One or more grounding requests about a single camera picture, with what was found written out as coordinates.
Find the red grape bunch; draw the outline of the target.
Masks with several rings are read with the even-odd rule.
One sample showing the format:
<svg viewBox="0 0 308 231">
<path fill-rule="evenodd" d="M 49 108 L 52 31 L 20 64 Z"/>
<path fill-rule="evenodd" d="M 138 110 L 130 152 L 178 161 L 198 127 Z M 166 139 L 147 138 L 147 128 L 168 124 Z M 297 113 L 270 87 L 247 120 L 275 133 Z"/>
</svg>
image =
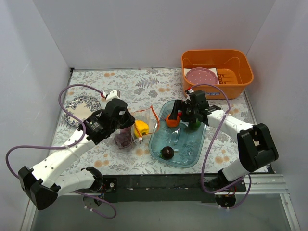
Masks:
<svg viewBox="0 0 308 231">
<path fill-rule="evenodd" d="M 132 144 L 133 138 L 131 134 L 131 127 L 121 129 L 114 138 L 114 142 L 119 149 L 125 149 Z"/>
</svg>

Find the orange fruit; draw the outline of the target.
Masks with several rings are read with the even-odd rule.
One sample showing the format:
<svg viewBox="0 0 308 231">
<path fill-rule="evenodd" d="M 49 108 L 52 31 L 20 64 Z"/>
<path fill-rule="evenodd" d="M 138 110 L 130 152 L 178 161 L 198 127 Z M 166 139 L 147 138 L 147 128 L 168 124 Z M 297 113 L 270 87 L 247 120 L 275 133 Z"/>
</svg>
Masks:
<svg viewBox="0 0 308 231">
<path fill-rule="evenodd" d="M 180 123 L 180 117 L 177 116 L 176 119 L 170 119 L 171 114 L 169 114 L 166 119 L 165 119 L 165 123 L 167 125 L 168 128 L 176 128 L 179 123 Z"/>
</svg>

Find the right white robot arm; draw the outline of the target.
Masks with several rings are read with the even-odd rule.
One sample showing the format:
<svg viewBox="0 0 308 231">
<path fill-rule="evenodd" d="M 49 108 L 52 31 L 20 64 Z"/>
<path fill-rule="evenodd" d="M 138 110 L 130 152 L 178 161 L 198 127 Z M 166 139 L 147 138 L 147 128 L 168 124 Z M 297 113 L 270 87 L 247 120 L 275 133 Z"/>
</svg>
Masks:
<svg viewBox="0 0 308 231">
<path fill-rule="evenodd" d="M 168 118 L 170 120 L 179 118 L 188 123 L 201 122 L 237 141 L 238 160 L 221 169 L 217 177 L 208 183 L 213 188 L 229 191 L 241 177 L 279 158 L 269 128 L 265 124 L 253 125 L 243 122 L 220 107 L 209 105 L 205 92 L 201 90 L 188 90 L 186 100 L 175 100 Z"/>
</svg>

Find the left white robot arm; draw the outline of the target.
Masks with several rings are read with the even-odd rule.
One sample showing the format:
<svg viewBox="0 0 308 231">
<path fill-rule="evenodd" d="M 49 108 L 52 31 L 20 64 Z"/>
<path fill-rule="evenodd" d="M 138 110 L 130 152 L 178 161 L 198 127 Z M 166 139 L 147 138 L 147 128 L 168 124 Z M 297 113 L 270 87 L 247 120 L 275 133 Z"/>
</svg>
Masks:
<svg viewBox="0 0 308 231">
<path fill-rule="evenodd" d="M 48 208 L 66 193 L 80 189 L 89 189 L 93 193 L 100 191 L 103 175 L 96 168 L 87 167 L 70 175 L 63 175 L 63 172 L 117 129 L 128 128 L 134 122 L 126 102 L 110 100 L 104 109 L 92 113 L 80 124 L 59 150 L 33 167 L 22 167 L 18 171 L 23 191 L 38 210 Z"/>
</svg>

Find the dark purple plum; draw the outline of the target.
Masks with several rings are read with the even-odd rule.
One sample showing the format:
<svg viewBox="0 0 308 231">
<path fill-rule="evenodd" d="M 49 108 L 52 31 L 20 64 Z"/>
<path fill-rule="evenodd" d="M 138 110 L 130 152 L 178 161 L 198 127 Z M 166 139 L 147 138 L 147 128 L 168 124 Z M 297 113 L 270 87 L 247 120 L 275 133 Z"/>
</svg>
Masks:
<svg viewBox="0 0 308 231">
<path fill-rule="evenodd" d="M 174 150 L 170 146 L 166 146 L 161 150 L 161 157 L 165 160 L 172 159 L 174 157 Z"/>
</svg>

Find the clear zip top bag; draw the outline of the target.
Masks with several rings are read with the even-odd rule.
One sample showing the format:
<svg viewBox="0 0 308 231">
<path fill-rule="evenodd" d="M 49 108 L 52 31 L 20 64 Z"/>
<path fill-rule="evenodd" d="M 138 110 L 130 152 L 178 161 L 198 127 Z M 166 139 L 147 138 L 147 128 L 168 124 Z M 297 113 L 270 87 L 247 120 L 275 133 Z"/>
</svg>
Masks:
<svg viewBox="0 0 308 231">
<path fill-rule="evenodd" d="M 131 113 L 135 118 L 132 126 L 115 132 L 114 144 L 119 150 L 132 149 L 134 145 L 142 145 L 160 128 L 160 122 L 153 105 Z"/>
</svg>

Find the green lime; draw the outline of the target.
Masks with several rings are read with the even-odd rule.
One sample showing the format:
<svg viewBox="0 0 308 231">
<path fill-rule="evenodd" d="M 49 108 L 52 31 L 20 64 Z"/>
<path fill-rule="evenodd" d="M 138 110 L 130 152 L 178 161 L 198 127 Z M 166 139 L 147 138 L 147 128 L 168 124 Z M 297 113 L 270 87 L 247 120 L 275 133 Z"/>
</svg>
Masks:
<svg viewBox="0 0 308 231">
<path fill-rule="evenodd" d="M 196 120 L 196 122 L 191 122 L 188 124 L 189 129 L 191 130 L 198 130 L 201 125 L 201 122 L 199 120 Z"/>
</svg>

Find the yellow bell pepper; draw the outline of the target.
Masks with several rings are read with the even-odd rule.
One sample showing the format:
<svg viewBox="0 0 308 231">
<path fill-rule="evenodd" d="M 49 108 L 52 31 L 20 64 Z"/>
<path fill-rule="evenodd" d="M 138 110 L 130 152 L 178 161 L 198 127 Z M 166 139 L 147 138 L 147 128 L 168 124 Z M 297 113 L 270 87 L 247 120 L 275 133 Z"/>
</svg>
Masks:
<svg viewBox="0 0 308 231">
<path fill-rule="evenodd" d="M 133 129 L 135 137 L 139 138 L 149 133 L 149 125 L 141 120 L 136 120 Z"/>
</svg>

